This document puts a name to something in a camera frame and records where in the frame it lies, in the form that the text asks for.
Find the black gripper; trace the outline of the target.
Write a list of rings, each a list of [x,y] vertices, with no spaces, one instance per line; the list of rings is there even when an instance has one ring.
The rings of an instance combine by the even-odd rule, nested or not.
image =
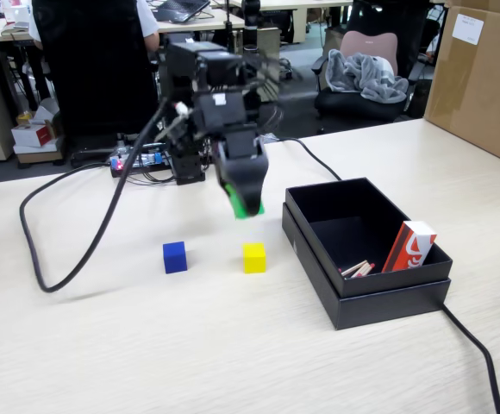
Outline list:
[[[263,212],[262,189],[269,163],[248,120],[240,91],[199,92],[192,100],[194,139],[209,142],[219,186],[236,218]]]

